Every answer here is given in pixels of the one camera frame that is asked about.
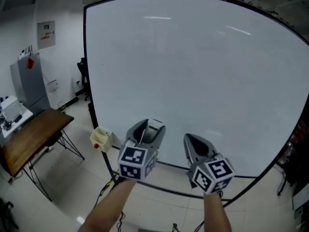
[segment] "whiteboard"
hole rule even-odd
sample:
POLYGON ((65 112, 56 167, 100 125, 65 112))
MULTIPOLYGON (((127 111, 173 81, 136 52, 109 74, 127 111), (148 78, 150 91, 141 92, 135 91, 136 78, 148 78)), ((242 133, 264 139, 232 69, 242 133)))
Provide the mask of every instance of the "whiteboard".
POLYGON ((86 10, 101 127, 121 140, 145 118, 167 127, 160 161, 187 167, 183 136, 211 141, 237 175, 258 176, 291 135, 309 92, 309 47, 222 0, 112 0, 86 10))

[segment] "wall baseboard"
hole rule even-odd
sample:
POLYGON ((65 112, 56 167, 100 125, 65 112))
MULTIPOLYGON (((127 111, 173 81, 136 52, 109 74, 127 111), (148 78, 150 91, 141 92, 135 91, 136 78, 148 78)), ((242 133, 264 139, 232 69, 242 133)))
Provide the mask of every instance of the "wall baseboard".
POLYGON ((79 95, 83 94, 84 92, 85 92, 85 88, 82 88, 82 89, 78 90, 77 92, 75 92, 75 95, 79 96, 79 95))
POLYGON ((68 101, 67 103, 65 103, 64 105, 59 107, 57 110, 62 111, 62 110, 64 110, 64 108, 71 106, 72 104, 76 103, 77 101, 78 101, 78 98, 74 97, 72 100, 68 101))

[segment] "whiteboard frame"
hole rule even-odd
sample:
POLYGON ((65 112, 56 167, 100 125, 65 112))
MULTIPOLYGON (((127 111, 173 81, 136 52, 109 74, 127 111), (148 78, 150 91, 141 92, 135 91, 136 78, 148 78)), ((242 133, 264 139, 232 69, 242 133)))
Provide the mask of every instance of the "whiteboard frame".
MULTIPOLYGON (((88 61, 87 61, 87 49, 86 49, 86 11, 88 8, 90 7, 93 7, 93 6, 96 6, 96 5, 99 5, 99 4, 102 4, 102 3, 106 3, 106 2, 109 2, 109 1, 115 1, 115 0, 101 0, 101 1, 98 1, 98 2, 95 2, 95 3, 92 3, 90 5, 87 5, 84 7, 84 58, 85 58, 85 61, 87 63, 87 79, 88 79, 88 82, 89 82, 89 85, 90 85, 90 88, 89 88, 89 96, 90 96, 90 100, 93 104, 93 99, 92 99, 92 93, 91 93, 91 83, 90 83, 90 80, 89 80, 89 72, 88 72, 88 61)), ((266 11, 262 10, 262 9, 259 9, 257 7, 254 7, 250 4, 247 4, 245 2, 242 2, 242 1, 239 1, 239 0, 221 0, 221 1, 225 1, 225 2, 229 2, 229 3, 232 3, 232 4, 235 4, 235 5, 238 5, 238 6, 241 6, 241 7, 244 7, 246 9, 249 9, 249 10, 252 10, 254 12, 257 12, 263 16, 266 16, 267 18, 269 19, 272 19, 273 21, 279 23, 281 26, 287 28, 291 33, 295 34, 296 36, 298 36, 304 43, 306 43, 308 46, 309 46, 309 42, 304 39, 299 33, 297 33, 292 27, 290 27, 289 25, 285 24, 284 22, 282 22, 281 20, 279 20, 278 18, 274 17, 273 15, 267 13, 266 11)), ((309 105, 309 96, 307 96, 307 99, 306 99, 306 103, 305 103, 305 107, 307 107, 309 105)), ((285 151, 285 145, 290 141, 292 135, 294 134, 298 124, 299 124, 299 121, 301 119, 301 117, 303 116, 304 114, 304 108, 302 110, 302 113, 300 115, 300 118, 298 119, 291 135, 289 136, 289 138, 287 139, 286 143, 283 145, 282 149, 278 152, 277 156, 274 158, 274 160, 264 169, 264 171, 259 175, 259 176, 242 176, 242 175, 236 175, 235 177, 240 177, 240 178, 254 178, 255 180, 247 187, 245 188, 241 193, 239 193, 237 196, 235 196, 231 201, 229 201, 226 205, 229 205, 230 203, 232 203, 234 200, 236 200, 237 198, 239 198, 242 194, 244 194, 245 192, 247 192, 251 187, 253 187, 274 165, 275 163, 278 161, 278 159, 281 157, 281 155, 284 153, 285 151)), ((91 119, 92 119, 92 123, 93 123, 93 126, 94 128, 98 126, 98 122, 97 122, 97 116, 96 116, 96 113, 95 113, 95 110, 94 110, 94 107, 93 107, 93 111, 90 112, 90 116, 91 116, 91 119)), ((165 163, 165 162, 160 162, 158 161, 159 163, 161 164, 164 164, 164 165, 168 165, 168 166, 171 166, 171 167, 176 167, 176 168, 181 168, 181 169, 186 169, 184 167, 181 167, 181 166, 177 166, 177 165, 173 165, 173 164, 169 164, 169 163, 165 163)))

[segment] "small white container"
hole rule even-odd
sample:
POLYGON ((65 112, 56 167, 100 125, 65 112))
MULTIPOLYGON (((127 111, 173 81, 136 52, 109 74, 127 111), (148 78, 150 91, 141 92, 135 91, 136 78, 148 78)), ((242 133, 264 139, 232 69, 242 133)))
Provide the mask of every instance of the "small white container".
POLYGON ((112 132, 97 127, 91 133, 90 140, 95 149, 107 152, 113 144, 112 132))

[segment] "human arm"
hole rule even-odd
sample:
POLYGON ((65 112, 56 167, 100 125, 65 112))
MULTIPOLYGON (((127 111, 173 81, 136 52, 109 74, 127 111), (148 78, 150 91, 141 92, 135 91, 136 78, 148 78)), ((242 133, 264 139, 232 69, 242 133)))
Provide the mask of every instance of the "human arm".
POLYGON ((232 232, 218 193, 204 194, 204 231, 232 232))
POLYGON ((108 232, 117 222, 135 180, 119 183, 87 216, 79 232, 108 232))

